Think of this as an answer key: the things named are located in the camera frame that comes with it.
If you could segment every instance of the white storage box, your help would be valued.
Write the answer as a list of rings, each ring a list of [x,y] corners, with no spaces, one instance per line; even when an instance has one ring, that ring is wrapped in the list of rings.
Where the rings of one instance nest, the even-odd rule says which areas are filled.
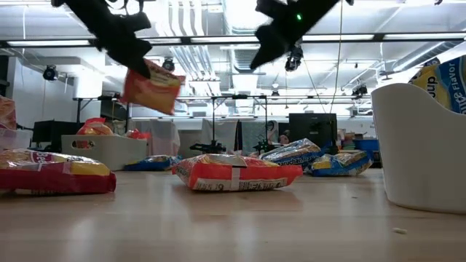
[[[32,132],[0,128],[0,151],[4,149],[28,148]]]
[[[92,142],[90,148],[77,148],[78,141]],[[110,170],[122,170],[147,157],[147,141],[118,135],[62,135],[62,153],[84,156],[104,163]]]

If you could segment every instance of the wooden table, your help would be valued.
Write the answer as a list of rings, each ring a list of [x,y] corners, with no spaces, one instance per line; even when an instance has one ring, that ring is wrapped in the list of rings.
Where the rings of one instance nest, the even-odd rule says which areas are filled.
[[[0,199],[0,261],[466,261],[466,217],[391,205],[380,170],[222,194],[121,172],[115,194]]]

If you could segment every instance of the snack bag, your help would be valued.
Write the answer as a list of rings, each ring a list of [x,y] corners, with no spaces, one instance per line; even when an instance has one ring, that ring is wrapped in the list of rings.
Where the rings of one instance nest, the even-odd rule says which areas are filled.
[[[129,130],[128,132],[126,132],[125,136],[127,138],[132,138],[132,139],[148,140],[151,137],[151,133],[139,132],[139,130],[136,128],[135,130]]]
[[[289,186],[302,172],[300,166],[223,154],[195,156],[172,169],[190,189],[200,191],[270,190]]]
[[[0,128],[16,130],[15,102],[2,96],[0,96]]]
[[[440,65],[422,68],[410,81],[426,90],[445,108],[466,114],[466,56],[461,56]]]
[[[115,174],[100,162],[28,149],[0,152],[0,190],[34,195],[94,194],[115,190]]]
[[[104,118],[88,119],[84,126],[79,129],[77,135],[113,135],[113,131],[104,123]]]
[[[312,163],[312,175],[343,176],[359,175],[372,165],[372,159],[365,151],[355,154],[340,153],[334,156],[325,154]]]
[[[174,156],[149,156],[144,160],[125,165],[125,171],[165,171],[172,169],[180,162],[179,157]]]
[[[309,165],[322,155],[320,148],[305,138],[264,153],[259,159],[279,165],[299,164],[305,172],[309,172]]]
[[[173,115],[175,99],[185,77],[175,76],[150,60],[145,62],[149,67],[151,78],[147,79],[128,69],[122,101]]]

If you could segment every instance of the desk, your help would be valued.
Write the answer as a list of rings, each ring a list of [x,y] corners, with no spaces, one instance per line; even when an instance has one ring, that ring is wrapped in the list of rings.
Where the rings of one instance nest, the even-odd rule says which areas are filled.
[[[222,194],[167,172],[117,179],[114,194],[0,199],[0,260],[466,260],[466,217],[391,205],[381,170]]]

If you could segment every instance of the white plastic container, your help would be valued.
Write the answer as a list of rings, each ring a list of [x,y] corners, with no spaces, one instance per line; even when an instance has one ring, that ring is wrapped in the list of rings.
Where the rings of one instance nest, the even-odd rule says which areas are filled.
[[[4,149],[28,148],[32,132],[0,128],[0,151]]]
[[[92,147],[77,148],[77,141],[90,141]],[[147,141],[118,135],[62,135],[62,153],[84,156],[105,164],[110,170],[122,170],[147,157]]]

